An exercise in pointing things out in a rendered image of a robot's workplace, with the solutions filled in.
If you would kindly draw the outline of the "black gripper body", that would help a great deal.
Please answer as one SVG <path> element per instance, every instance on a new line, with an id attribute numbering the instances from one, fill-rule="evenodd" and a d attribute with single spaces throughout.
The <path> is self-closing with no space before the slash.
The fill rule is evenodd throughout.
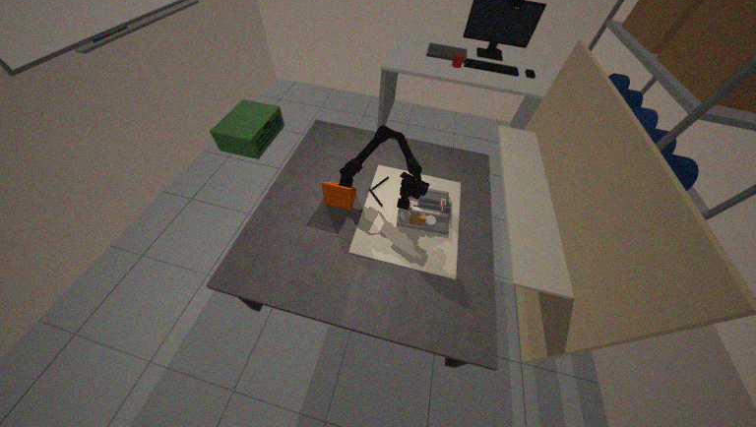
<path id="1" fill-rule="evenodd" d="M 401 185 L 403 184 L 403 180 L 404 179 L 402 179 Z M 408 198 L 408 194 L 409 194 L 409 192 L 412 192 L 411 189 L 405 189 L 403 187 L 403 185 L 402 185 L 401 192 L 400 192 L 400 195 L 402 195 L 402 198 L 398 200 L 397 208 L 404 209 L 404 210 L 408 210 L 409 209 L 409 207 L 410 207 L 410 201 L 409 201 L 409 198 Z"/>

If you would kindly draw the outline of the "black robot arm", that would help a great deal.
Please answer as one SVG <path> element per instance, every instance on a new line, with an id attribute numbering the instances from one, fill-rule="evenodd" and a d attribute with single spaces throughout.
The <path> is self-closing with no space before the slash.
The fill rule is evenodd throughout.
<path id="1" fill-rule="evenodd" d="M 409 170 L 409 173 L 403 172 L 400 177 L 402 177 L 403 180 L 403 187 L 405 189 L 411 189 L 412 192 L 409 192 L 408 197 L 412 196 L 416 199 L 418 199 L 420 196 L 424 196 L 426 192 L 428 191 L 429 183 L 426 183 L 421 180 L 421 166 L 417 162 L 417 160 L 412 155 L 412 152 L 410 150 L 410 147 L 407 143 L 407 140 L 405 138 L 405 135 L 401 132 L 394 131 L 390 129 L 389 127 L 382 125 L 378 128 L 378 130 L 375 133 L 374 138 L 371 140 L 371 142 L 361 151 L 361 153 L 354 159 L 350 160 L 345 167 L 343 167 L 340 170 L 341 174 L 341 180 L 340 180 L 340 186 L 345 187 L 351 187 L 352 186 L 352 176 L 355 175 L 355 173 L 359 172 L 360 169 L 363 167 L 361 166 L 362 163 L 372 154 L 372 152 L 383 142 L 387 141 L 389 138 L 395 139 L 398 141 L 403 154 L 407 161 L 407 167 Z"/>

